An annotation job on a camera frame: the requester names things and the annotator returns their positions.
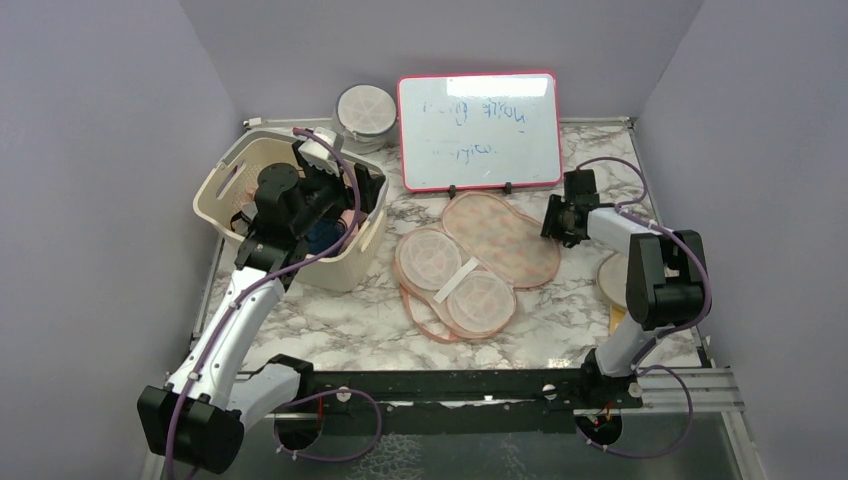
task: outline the white cap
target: white cap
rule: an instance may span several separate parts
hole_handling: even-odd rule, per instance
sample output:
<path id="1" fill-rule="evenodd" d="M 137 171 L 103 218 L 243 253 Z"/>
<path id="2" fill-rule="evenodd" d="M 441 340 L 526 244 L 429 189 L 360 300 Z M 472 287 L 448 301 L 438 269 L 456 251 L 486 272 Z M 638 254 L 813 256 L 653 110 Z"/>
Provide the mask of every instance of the white cap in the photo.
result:
<path id="1" fill-rule="evenodd" d="M 342 126 L 355 135 L 377 136 L 395 125 L 397 106 L 385 90 L 355 85 L 339 96 L 336 114 Z"/>

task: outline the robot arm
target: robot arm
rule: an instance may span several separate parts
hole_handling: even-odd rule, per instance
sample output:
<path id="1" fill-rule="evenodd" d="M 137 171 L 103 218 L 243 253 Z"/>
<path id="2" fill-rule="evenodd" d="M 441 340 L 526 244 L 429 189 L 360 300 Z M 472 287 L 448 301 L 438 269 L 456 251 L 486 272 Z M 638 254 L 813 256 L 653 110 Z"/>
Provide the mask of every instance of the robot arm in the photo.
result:
<path id="1" fill-rule="evenodd" d="M 294 166 L 282 163 L 260 172 L 257 213 L 239 246 L 237 270 L 221 306 L 164 388 L 148 386 L 138 399 L 142 427 L 153 453 L 166 453 L 169 429 L 176 429 L 170 432 L 174 459 L 222 473 L 235 459 L 244 432 L 277 406 L 294 399 L 308 382 L 311 364 L 283 355 L 269 361 L 248 381 L 236 383 L 235 379 L 260 326 L 306 257 L 306 234 L 323 217 L 337 219 L 342 211 L 361 207 L 359 198 L 373 197 L 373 192 L 361 189 L 379 191 L 385 181 L 356 171 L 356 179 L 363 182 L 351 179 L 353 186 L 347 187 L 338 169 L 328 163 L 329 150 L 316 148 L 313 137 L 337 143 L 333 145 L 336 150 L 341 138 L 328 131 L 309 136 L 309 141 L 292 147 L 302 175 Z M 289 273 L 269 277 L 287 267 Z M 171 425 L 173 418 L 178 418 L 176 426 Z"/>
<path id="2" fill-rule="evenodd" d="M 600 203 L 592 170 L 566 172 L 564 183 L 565 197 L 551 195 L 548 201 L 542 236 L 568 248 L 593 239 L 628 256 L 627 315 L 587 361 L 600 376 L 629 377 L 657 335 L 698 315 L 704 304 L 703 279 L 671 239 Z M 700 235 L 689 230 L 672 234 L 704 264 Z"/>

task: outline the marble countertop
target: marble countertop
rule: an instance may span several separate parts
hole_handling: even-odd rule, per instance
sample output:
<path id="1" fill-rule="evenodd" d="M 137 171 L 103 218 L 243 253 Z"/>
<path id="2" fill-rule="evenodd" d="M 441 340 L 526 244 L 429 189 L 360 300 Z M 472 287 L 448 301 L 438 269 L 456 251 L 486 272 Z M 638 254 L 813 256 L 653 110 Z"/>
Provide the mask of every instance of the marble countertop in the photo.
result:
<path id="1" fill-rule="evenodd" d="M 560 128 L 565 168 L 598 156 L 617 156 L 636 164 L 624 126 Z M 601 261 L 612 251 L 596 242 L 562 250 L 562 264 L 550 283 L 516 292 L 525 312 L 497 335 L 444 345 L 429 340 L 403 307 L 391 262 L 398 239 L 421 225 L 439 221 L 448 196 L 407 192 L 401 182 L 399 149 L 366 155 L 387 172 L 388 229 L 363 282 L 350 293 L 330 292 L 297 281 L 262 325 L 245 361 L 255 369 L 278 353 L 308 360 L 319 370 L 427 370 L 578 367 L 609 332 L 609 305 L 595 285 Z M 638 177 L 615 163 L 593 165 L 602 201 L 640 193 Z M 517 190 L 507 200 L 541 221 L 551 189 Z M 653 216 L 648 200 L 637 212 Z M 207 320 L 217 309 L 233 270 L 235 252 L 225 247 L 209 297 Z M 699 366 L 690 332 L 671 335 L 645 365 Z"/>

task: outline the beige round lid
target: beige round lid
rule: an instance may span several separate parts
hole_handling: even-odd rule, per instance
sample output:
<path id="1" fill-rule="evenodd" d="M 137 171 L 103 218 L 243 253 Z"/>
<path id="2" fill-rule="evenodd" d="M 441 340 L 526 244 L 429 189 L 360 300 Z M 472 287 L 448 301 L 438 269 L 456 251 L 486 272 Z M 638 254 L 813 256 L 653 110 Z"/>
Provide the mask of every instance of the beige round lid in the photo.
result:
<path id="1" fill-rule="evenodd" d="M 418 288 L 439 290 L 462 266 L 462 255 L 446 235 L 424 230 L 403 242 L 398 265 Z"/>
<path id="2" fill-rule="evenodd" d="M 627 257 L 614 253 L 598 267 L 598 288 L 618 308 L 627 309 Z"/>
<path id="3" fill-rule="evenodd" d="M 397 120 L 392 96 L 373 85 L 355 85 L 339 97 L 339 122 L 358 135 L 375 136 L 388 132 Z"/>
<path id="4" fill-rule="evenodd" d="M 497 330 L 515 313 L 512 290 L 490 272 L 469 273 L 448 295 L 447 302 L 457 325 L 474 333 Z"/>

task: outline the screw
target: screw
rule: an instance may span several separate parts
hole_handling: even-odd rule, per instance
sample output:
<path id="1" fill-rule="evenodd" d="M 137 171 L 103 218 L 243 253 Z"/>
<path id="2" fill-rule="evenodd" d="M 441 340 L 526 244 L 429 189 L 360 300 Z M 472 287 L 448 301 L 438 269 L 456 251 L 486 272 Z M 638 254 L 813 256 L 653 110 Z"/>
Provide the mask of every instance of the screw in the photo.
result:
<path id="1" fill-rule="evenodd" d="M 339 387 L 339 390 L 348 390 L 348 388 L 347 387 Z M 347 402 L 348 400 L 350 400 L 350 394 L 339 392 L 339 393 L 336 394 L 336 399 L 338 399 L 338 401 L 340 401 L 342 403 Z"/>
<path id="2" fill-rule="evenodd" d="M 632 382 L 627 387 L 627 393 L 630 394 L 633 398 L 641 398 L 642 397 L 642 386 L 636 382 Z"/>
<path id="3" fill-rule="evenodd" d="M 554 400 L 556 398 L 556 387 L 551 385 L 550 383 L 542 387 L 542 393 L 545 392 L 550 392 L 549 394 L 545 395 L 545 398 L 547 398 L 548 400 Z"/>

